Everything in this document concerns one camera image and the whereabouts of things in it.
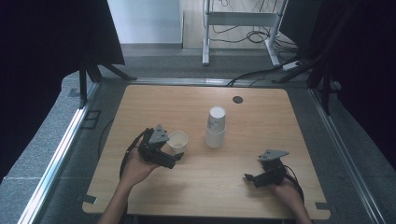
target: table surface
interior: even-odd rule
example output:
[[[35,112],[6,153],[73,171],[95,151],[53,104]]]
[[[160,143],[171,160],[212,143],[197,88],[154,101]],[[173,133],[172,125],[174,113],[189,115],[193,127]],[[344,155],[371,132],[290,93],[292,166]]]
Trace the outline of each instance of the table surface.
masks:
[[[236,104],[235,96],[243,103]],[[225,142],[217,149],[205,144],[205,125],[214,105],[227,112]],[[311,218],[330,217],[329,210],[316,207],[326,199],[284,90],[149,85],[126,88],[87,192],[97,200],[84,203],[85,212],[104,212],[119,182],[126,148],[157,124],[168,133],[185,132],[187,151],[173,169],[160,167],[134,187],[129,214],[292,217],[268,188],[256,189],[244,178],[244,174],[262,174],[258,157],[266,149],[276,149],[290,153],[281,160],[297,175]],[[168,145],[162,150],[171,152]]]

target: white cup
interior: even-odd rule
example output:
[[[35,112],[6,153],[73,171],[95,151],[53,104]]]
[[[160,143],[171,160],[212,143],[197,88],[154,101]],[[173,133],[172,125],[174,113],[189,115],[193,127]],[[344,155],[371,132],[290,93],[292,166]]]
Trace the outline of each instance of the white cup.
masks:
[[[225,127],[221,133],[213,133],[209,130],[206,125],[206,135],[205,141],[206,144],[211,148],[219,148],[224,143],[224,134],[225,134]]]
[[[168,136],[169,140],[167,141],[167,144],[175,155],[186,151],[186,145],[187,142],[189,142],[189,137],[186,133],[175,131],[170,133]]]
[[[225,129],[225,109],[219,105],[209,111],[206,128],[212,133],[223,133]]]

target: wall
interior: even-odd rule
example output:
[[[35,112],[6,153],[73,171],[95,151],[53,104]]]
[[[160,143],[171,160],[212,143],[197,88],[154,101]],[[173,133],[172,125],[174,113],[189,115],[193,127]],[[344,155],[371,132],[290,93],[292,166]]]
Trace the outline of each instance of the wall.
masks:
[[[107,0],[121,44],[181,43],[179,0]]]

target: metal rack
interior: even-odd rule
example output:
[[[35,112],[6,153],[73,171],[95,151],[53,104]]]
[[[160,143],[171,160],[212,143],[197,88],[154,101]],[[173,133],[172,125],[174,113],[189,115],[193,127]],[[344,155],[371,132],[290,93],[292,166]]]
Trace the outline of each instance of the metal rack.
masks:
[[[209,26],[210,25],[236,25],[236,26],[265,26],[272,27],[269,39],[265,40],[265,46],[271,57],[273,65],[279,65],[279,60],[273,49],[274,40],[280,21],[283,17],[288,0],[284,0],[281,9],[277,13],[264,12],[220,12],[210,11],[210,0],[206,0],[205,9],[205,38],[203,46],[202,64],[209,65]]]

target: robotic arm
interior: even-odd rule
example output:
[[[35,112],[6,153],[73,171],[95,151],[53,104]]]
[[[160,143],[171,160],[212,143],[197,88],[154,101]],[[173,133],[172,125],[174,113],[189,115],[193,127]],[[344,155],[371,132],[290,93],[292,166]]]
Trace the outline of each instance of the robotic arm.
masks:
[[[285,165],[280,160],[280,157],[287,155],[289,155],[287,151],[267,149],[264,154],[259,157],[259,161],[262,163],[262,168],[265,172],[257,176],[245,174],[245,178],[253,182],[256,188],[268,186],[270,184],[280,185],[283,178],[287,178],[294,184],[304,202],[304,194],[300,184],[296,179],[288,175]]]
[[[138,151],[140,156],[146,162],[154,163],[172,169],[175,166],[176,161],[179,161],[184,155],[184,153],[180,153],[176,154],[175,156],[171,156],[161,151],[161,148],[163,147],[163,145],[165,145],[166,141],[169,140],[169,137],[160,124],[157,125],[155,129],[147,128],[136,137],[136,139],[126,150],[120,167],[120,177],[122,175],[123,168],[128,161],[129,153],[132,151],[132,149],[134,149],[134,147],[136,147],[137,142],[142,137],[143,139],[138,147]]]

